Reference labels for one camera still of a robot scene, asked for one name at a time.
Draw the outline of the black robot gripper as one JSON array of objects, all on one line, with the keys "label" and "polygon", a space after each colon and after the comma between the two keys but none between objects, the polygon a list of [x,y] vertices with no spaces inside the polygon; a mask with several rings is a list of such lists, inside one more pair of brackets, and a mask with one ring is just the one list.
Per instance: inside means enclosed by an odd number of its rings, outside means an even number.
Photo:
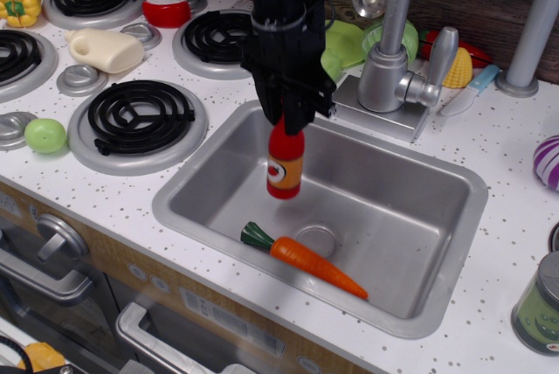
[{"label": "black robot gripper", "polygon": [[275,125],[283,113],[286,134],[297,135],[316,114],[329,117],[336,84],[321,65],[324,22],[251,23],[252,34],[238,43],[241,66],[252,75],[266,119]]}]

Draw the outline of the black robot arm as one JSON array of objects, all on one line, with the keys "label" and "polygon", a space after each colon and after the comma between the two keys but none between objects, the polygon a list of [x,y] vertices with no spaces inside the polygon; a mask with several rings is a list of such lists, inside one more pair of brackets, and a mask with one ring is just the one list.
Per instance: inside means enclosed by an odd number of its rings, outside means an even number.
[{"label": "black robot arm", "polygon": [[269,122],[297,135],[316,114],[329,116],[336,84],[324,70],[325,0],[252,0],[252,32],[240,42]]}]

